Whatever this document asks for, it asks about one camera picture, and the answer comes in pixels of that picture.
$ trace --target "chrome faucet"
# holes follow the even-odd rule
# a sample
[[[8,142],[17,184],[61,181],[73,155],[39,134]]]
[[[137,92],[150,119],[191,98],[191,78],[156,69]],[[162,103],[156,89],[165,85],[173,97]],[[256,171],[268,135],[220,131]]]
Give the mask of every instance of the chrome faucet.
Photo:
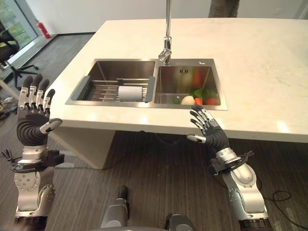
[[[164,65],[170,64],[171,59],[171,36],[170,36],[170,23],[171,23],[171,0],[167,0],[166,8],[166,36],[164,37],[164,50],[158,55],[160,61],[164,62]]]

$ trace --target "marble countertop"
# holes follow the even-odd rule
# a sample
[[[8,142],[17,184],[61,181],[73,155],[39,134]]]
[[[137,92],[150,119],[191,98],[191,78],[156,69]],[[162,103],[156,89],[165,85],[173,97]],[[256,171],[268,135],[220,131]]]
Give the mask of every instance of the marble countertop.
[[[58,76],[51,117],[64,127],[199,133],[189,110],[66,105],[94,59],[157,59],[165,20],[107,21]],[[308,21],[172,19],[172,58],[215,61],[230,138],[308,142]]]

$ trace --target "paper towel roll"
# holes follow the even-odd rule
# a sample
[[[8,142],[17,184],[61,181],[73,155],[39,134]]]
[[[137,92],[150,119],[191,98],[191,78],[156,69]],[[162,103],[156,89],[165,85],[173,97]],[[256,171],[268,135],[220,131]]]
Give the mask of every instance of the paper towel roll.
[[[119,100],[121,102],[142,102],[142,87],[119,86]]]

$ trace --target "fire extinguisher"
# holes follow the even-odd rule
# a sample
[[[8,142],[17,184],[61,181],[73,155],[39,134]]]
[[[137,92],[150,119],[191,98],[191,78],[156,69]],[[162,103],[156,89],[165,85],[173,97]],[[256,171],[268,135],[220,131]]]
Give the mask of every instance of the fire extinguisher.
[[[46,28],[44,27],[44,24],[39,22],[38,20],[36,20],[36,22],[37,22],[37,27],[41,30],[44,37],[46,39],[50,39],[50,35],[49,35],[48,31],[46,30]]]

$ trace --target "red tomato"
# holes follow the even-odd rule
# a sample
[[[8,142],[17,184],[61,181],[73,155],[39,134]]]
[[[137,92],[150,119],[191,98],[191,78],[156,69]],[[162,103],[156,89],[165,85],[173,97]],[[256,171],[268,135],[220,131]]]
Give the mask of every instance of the red tomato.
[[[194,104],[203,105],[202,104],[202,99],[201,98],[195,98],[194,99]]]
[[[217,99],[215,98],[207,98],[205,100],[206,105],[217,105]]]

